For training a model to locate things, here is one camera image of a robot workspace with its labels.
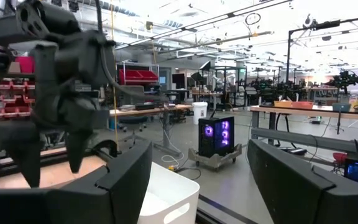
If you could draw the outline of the grey wheeled cart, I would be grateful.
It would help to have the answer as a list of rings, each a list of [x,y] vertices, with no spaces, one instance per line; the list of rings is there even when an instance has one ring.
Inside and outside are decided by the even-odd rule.
[[[199,167],[200,165],[209,167],[215,171],[218,171],[221,166],[229,162],[235,163],[237,157],[242,154],[243,146],[242,144],[237,144],[234,147],[234,151],[226,154],[225,156],[220,156],[219,154],[214,154],[211,157],[201,156],[198,154],[198,151],[195,151],[193,148],[188,149],[188,159],[195,162],[195,166]]]

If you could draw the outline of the wooden background table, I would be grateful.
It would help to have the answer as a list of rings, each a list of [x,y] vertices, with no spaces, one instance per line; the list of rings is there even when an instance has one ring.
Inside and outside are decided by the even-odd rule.
[[[190,93],[192,94],[194,101],[201,101],[203,98],[206,98],[208,103],[212,104],[212,110],[217,109],[218,98],[223,96],[223,93],[215,91],[205,92],[204,90],[191,90]]]

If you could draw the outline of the white waste bin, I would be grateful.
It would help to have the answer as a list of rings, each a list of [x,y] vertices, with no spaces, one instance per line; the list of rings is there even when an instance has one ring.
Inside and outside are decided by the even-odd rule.
[[[207,102],[193,102],[193,124],[198,125],[199,119],[205,118],[208,110]]]

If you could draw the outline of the black computer tower purple fans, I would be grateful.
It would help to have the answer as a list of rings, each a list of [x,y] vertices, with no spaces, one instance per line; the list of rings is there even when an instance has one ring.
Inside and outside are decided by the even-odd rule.
[[[212,157],[234,152],[234,117],[200,118],[198,121],[198,154]]]

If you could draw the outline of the teal bin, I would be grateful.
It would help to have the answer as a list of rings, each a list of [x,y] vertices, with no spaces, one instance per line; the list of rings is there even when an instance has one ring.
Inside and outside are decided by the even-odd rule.
[[[332,104],[333,111],[347,113],[351,109],[350,103],[333,103]]]

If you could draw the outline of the background black robot arms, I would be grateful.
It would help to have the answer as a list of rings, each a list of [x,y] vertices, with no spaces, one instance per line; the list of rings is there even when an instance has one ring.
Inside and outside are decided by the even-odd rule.
[[[293,102],[292,96],[295,94],[302,95],[305,93],[305,85],[296,85],[294,82],[281,82],[277,86],[263,86],[263,82],[258,82],[255,86],[257,93],[262,97],[262,106],[274,106],[275,103],[288,102],[291,107]],[[349,85],[358,84],[358,75],[351,73],[350,70],[343,70],[339,75],[333,76],[333,79],[323,83],[337,90],[343,90],[347,94]]]

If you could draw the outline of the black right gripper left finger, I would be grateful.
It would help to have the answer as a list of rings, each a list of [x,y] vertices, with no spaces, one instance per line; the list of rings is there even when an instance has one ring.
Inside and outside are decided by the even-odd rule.
[[[148,142],[60,188],[0,189],[0,224],[136,224],[151,165]]]

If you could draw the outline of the red floor object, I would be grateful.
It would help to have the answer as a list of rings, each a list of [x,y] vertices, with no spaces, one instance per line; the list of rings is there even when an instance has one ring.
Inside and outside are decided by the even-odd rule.
[[[347,154],[346,153],[341,153],[341,152],[334,152],[333,153],[333,158],[335,160],[335,163],[344,164],[346,159],[347,159]]]

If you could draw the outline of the long linear ceiling light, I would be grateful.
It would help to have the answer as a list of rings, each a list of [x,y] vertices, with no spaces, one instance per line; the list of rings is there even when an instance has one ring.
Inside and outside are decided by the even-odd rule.
[[[268,1],[265,1],[263,3],[258,3],[258,4],[253,5],[253,6],[249,6],[249,7],[245,7],[245,8],[242,8],[242,9],[238,9],[236,11],[221,14],[219,16],[212,17],[210,19],[195,22],[195,23],[190,24],[190,25],[179,27],[177,29],[170,30],[170,31],[167,31],[167,32],[163,32],[161,34],[156,34],[156,35],[144,38],[144,39],[140,39],[140,40],[137,40],[137,41],[134,41],[134,42],[130,42],[128,44],[122,44],[122,45],[117,46],[115,49],[116,50],[122,50],[122,49],[125,49],[125,48],[128,48],[128,47],[133,47],[135,45],[150,42],[152,40],[158,40],[158,39],[161,39],[161,38],[164,38],[164,37],[170,37],[171,35],[178,34],[178,33],[184,32],[184,31],[190,31],[192,29],[203,27],[203,26],[206,26],[208,24],[214,24],[216,22],[224,21],[224,20],[231,19],[231,18],[234,18],[234,17],[237,17],[237,16],[243,16],[243,15],[251,13],[251,12],[266,9],[266,8],[269,8],[269,7],[274,7],[274,6],[284,4],[284,3],[287,3],[287,2],[291,2],[291,1],[293,1],[293,0],[268,0]]]

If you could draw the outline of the white plastic bin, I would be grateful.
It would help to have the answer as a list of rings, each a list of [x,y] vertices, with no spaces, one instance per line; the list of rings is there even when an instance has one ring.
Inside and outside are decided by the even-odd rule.
[[[137,224],[195,224],[200,186],[152,163]]]

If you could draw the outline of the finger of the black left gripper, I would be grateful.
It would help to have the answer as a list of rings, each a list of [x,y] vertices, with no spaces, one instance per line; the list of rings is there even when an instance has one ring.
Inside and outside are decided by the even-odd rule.
[[[91,136],[92,130],[79,130],[66,133],[65,146],[72,173],[79,172]]]
[[[0,121],[1,147],[16,163],[30,187],[40,184],[40,133],[31,121]]]

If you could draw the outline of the black monitor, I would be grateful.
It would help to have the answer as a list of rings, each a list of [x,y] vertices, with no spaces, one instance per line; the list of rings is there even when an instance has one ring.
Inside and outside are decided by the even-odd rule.
[[[172,89],[184,89],[186,76],[184,73],[172,74]]]

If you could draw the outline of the grey ceiling pipe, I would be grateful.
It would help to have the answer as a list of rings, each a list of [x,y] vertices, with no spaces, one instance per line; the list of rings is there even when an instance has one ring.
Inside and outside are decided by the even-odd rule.
[[[181,51],[181,50],[187,50],[187,49],[195,49],[195,48],[198,48],[198,47],[205,47],[205,46],[209,46],[209,45],[218,45],[218,44],[222,44],[222,43],[225,43],[225,42],[232,42],[232,41],[241,40],[241,39],[250,39],[251,37],[258,37],[258,36],[261,36],[261,35],[271,35],[271,34],[274,34],[274,31],[264,31],[264,32],[253,33],[253,34],[233,37],[233,38],[229,38],[229,39],[224,39],[224,40],[216,40],[214,42],[196,44],[196,45],[192,45],[192,46],[188,46],[188,47],[176,48],[176,49],[171,49],[171,50],[164,50],[164,51],[159,51],[158,54],[167,54],[167,53],[175,52],[175,51]]]

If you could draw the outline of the black frame workstation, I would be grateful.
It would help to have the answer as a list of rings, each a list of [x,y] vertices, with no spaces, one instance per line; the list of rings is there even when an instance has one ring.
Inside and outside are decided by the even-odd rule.
[[[214,110],[234,111],[247,106],[246,66],[213,66],[210,78],[213,89],[209,95]]]

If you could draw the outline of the wooden workbench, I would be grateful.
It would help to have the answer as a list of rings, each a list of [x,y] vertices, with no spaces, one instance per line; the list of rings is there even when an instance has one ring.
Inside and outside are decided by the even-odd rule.
[[[164,108],[154,108],[151,110],[129,110],[129,111],[119,111],[119,110],[110,110],[110,117],[116,116],[132,116],[132,115],[152,115],[152,114],[159,114],[162,113],[163,115],[163,139],[162,144],[153,143],[153,147],[160,149],[161,151],[171,155],[178,157],[180,152],[177,150],[172,149],[169,137],[169,128],[168,128],[168,115],[171,111],[180,111],[180,110],[189,110],[192,109],[191,105],[175,105],[171,107],[164,107]]]

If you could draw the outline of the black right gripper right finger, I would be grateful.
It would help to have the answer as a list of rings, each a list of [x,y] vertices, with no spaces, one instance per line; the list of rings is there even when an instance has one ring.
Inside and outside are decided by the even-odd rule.
[[[247,157],[274,224],[358,224],[358,182],[256,139]]]

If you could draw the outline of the red storage box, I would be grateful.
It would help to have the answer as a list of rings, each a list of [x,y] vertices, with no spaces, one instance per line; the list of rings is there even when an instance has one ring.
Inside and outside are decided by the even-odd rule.
[[[32,57],[29,56],[16,57],[15,62],[19,64],[21,73],[33,73],[35,70],[35,63]]]

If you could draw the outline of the grey ceiling duct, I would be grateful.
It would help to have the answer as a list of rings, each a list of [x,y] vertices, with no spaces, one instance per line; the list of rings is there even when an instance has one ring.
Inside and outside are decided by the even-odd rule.
[[[126,9],[122,6],[111,4],[110,2],[107,2],[107,0],[100,0],[100,4],[102,9],[121,13],[126,16],[139,17],[139,15],[136,12],[130,9]]]

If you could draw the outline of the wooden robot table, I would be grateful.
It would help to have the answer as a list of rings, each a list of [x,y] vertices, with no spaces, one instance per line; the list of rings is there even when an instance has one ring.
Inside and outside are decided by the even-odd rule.
[[[297,134],[288,131],[277,131],[275,129],[275,118],[278,113],[281,114],[294,114],[302,116],[322,116],[329,118],[340,119],[353,119],[358,120],[358,113],[340,113],[333,111],[330,106],[314,106],[312,110],[301,110],[293,108],[278,108],[266,106],[251,106],[249,110],[252,112],[252,125],[251,125],[251,138],[258,139],[259,137],[266,138],[270,144],[275,140],[292,142],[305,146],[316,146],[321,149],[341,152],[355,152],[356,146],[350,140],[340,140],[326,137],[313,137],[310,134]],[[269,114],[269,127],[261,128],[259,126],[259,115],[261,112]]]

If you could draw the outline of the black power bricks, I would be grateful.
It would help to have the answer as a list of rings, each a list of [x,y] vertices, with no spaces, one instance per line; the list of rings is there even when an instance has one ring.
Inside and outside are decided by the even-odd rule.
[[[282,151],[287,152],[289,154],[297,155],[297,156],[304,156],[308,151],[306,149],[302,149],[299,147],[296,148],[289,148],[289,147],[281,147]]]

